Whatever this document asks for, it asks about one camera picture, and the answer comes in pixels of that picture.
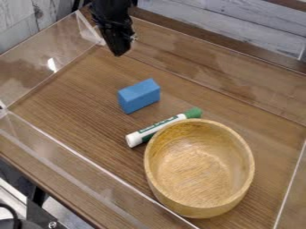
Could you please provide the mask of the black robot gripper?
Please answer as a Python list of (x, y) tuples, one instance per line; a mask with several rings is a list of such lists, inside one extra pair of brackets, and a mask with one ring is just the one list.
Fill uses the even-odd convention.
[(133, 0), (93, 0), (90, 12), (102, 36), (114, 56), (122, 56), (132, 50), (136, 31), (129, 10)]

